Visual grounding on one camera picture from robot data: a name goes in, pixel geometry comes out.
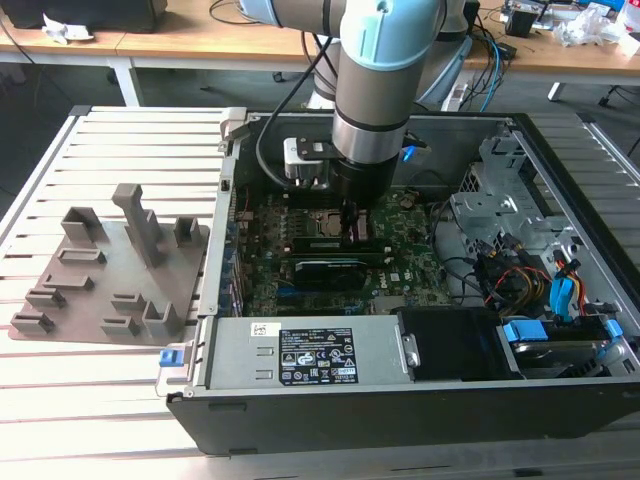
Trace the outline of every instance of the power supply label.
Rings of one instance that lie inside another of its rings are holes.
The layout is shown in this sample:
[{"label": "power supply label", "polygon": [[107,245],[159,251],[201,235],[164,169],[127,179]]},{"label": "power supply label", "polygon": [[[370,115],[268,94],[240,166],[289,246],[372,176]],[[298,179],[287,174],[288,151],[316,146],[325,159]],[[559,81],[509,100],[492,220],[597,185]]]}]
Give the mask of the power supply label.
[{"label": "power supply label", "polygon": [[280,383],[358,383],[356,347],[350,328],[280,330]]}]

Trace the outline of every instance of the black plastic bracket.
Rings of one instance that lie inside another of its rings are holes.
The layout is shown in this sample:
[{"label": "black plastic bracket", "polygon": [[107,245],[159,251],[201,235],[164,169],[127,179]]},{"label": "black plastic bracket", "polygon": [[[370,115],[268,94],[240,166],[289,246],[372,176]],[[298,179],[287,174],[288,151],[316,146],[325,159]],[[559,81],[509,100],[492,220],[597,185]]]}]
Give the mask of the black plastic bracket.
[{"label": "black plastic bracket", "polygon": [[298,156],[302,160],[339,160],[343,158],[329,140],[301,137],[296,139],[296,148]]}]

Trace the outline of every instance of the metal slotted platform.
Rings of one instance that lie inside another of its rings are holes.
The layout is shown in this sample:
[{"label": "metal slotted platform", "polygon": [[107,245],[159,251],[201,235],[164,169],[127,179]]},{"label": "metal slotted platform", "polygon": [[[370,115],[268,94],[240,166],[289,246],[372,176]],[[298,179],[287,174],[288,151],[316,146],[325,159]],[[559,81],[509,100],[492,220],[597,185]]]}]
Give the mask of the metal slotted platform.
[{"label": "metal slotted platform", "polygon": [[121,218],[109,201],[116,184],[140,182],[143,206],[160,222],[195,214],[211,226],[224,115],[94,108],[69,117],[2,220],[0,478],[495,479],[544,472],[584,479],[585,469],[598,478],[637,475],[640,417],[578,440],[207,458],[156,396],[159,348],[10,340],[11,317],[55,251],[68,207]]},{"label": "metal slotted platform", "polygon": [[[640,268],[640,174],[638,168],[595,123],[577,115],[532,115],[576,183],[600,214],[631,261]],[[546,187],[554,213],[560,205]]]}]

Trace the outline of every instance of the metal bracket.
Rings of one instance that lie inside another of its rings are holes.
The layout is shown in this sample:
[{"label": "metal bracket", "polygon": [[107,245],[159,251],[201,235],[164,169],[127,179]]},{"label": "metal bracket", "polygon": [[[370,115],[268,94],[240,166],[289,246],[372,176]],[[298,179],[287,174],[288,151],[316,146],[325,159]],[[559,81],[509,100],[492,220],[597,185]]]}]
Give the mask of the metal bracket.
[{"label": "metal bracket", "polygon": [[331,141],[312,138],[297,138],[296,148],[302,160],[338,160],[343,158]]},{"label": "metal bracket", "polygon": [[418,351],[418,342],[413,333],[402,336],[402,348],[404,350],[404,358],[407,365],[411,368],[420,366],[420,352]]}]

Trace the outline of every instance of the blue cable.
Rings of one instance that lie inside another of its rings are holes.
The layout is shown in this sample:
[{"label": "blue cable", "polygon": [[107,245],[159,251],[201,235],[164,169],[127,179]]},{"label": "blue cable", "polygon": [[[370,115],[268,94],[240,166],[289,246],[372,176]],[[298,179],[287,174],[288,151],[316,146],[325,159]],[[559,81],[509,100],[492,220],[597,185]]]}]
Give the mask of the blue cable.
[{"label": "blue cable", "polygon": [[496,45],[496,42],[494,42],[494,41],[491,41],[491,46],[493,47],[493,51],[496,54],[496,70],[493,72],[493,79],[491,80],[491,87],[489,88],[489,93],[487,93],[487,98],[484,99],[484,104],[482,105],[482,108],[480,109],[481,112],[485,111],[485,109],[489,105],[489,102],[491,102],[491,99],[493,98],[493,95],[495,94],[496,81],[498,80],[498,72],[500,71],[500,50],[498,50],[498,46]]}]

